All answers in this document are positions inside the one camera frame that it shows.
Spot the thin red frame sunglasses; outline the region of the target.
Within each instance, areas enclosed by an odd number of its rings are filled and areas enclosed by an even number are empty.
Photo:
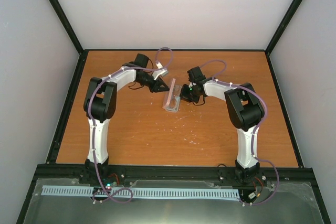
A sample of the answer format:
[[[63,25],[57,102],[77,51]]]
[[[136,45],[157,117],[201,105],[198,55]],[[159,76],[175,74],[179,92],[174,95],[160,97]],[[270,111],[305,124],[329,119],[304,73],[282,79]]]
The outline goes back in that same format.
[[[180,106],[180,101],[181,101],[181,98],[180,98],[180,93],[181,93],[181,86],[180,85],[175,85],[174,88],[173,88],[173,91],[172,91],[172,96],[169,100],[169,105],[167,106],[166,110],[169,108],[169,107],[172,107],[172,106],[175,106],[175,105],[179,105]]]

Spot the pink glasses case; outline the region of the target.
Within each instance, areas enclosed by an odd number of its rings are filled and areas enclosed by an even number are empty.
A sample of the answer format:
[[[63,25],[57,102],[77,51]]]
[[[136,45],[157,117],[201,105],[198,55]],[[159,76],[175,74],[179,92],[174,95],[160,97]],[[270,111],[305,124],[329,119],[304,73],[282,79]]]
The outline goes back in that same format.
[[[173,78],[173,79],[171,80],[171,83],[170,83],[170,86],[169,86],[169,87],[170,87],[170,90],[168,91],[168,93],[166,93],[165,98],[164,98],[164,100],[163,100],[162,108],[163,108],[165,111],[167,111],[166,108],[167,108],[167,106],[169,105],[169,100],[170,100],[170,98],[171,98],[171,96],[172,96],[172,91],[173,91],[173,88],[174,88],[175,85],[179,85],[179,84],[177,84],[176,79]]]

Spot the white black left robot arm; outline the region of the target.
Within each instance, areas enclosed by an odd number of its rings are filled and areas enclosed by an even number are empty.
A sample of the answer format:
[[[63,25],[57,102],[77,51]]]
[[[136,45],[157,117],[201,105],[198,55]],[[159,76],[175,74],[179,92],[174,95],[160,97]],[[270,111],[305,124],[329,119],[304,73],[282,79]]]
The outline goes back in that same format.
[[[147,67],[149,57],[137,54],[134,61],[125,63],[116,72],[103,78],[93,77],[89,81],[83,109],[90,127],[90,147],[85,161],[86,169],[91,169],[91,178],[97,183],[108,180],[109,170],[107,138],[108,127],[117,105],[117,92],[130,83],[148,87],[152,93],[169,91],[162,80],[167,74],[167,66],[155,61],[155,69]]]

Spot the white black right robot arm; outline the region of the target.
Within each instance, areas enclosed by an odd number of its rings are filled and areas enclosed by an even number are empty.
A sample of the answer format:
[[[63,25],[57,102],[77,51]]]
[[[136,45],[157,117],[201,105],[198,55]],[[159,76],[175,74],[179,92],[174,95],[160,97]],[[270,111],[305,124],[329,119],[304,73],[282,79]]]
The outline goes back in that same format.
[[[257,175],[257,134],[265,110],[250,83],[241,85],[206,78],[200,67],[187,71],[190,84],[184,84],[180,98],[198,105],[200,98],[215,97],[226,102],[229,119],[237,129],[238,154],[235,160],[236,180],[245,184]]]

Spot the light blue cleaning cloth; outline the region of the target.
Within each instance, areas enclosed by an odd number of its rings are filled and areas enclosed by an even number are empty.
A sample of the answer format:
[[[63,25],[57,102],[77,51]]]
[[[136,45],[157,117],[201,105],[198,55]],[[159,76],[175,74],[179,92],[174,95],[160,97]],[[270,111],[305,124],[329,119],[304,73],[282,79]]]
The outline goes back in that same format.
[[[167,110],[170,112],[177,112],[179,110],[179,105],[177,104],[175,106],[169,107]]]

